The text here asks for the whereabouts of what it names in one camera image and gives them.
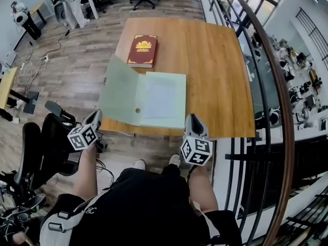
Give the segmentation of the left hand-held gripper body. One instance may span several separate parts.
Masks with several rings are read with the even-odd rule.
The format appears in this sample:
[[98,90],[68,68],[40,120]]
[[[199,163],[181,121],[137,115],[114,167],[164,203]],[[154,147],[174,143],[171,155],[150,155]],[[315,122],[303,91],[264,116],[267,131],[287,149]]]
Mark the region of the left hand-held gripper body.
[[85,150],[102,139],[103,134],[99,132],[102,114],[100,109],[94,111],[69,132],[67,138],[75,151]]

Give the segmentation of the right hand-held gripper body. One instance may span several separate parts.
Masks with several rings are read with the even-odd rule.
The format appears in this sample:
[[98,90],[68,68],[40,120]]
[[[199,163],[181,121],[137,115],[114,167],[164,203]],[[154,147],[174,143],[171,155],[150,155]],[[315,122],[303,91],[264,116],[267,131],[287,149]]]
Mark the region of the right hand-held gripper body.
[[181,155],[186,163],[205,166],[213,154],[213,142],[205,123],[196,114],[186,118]]

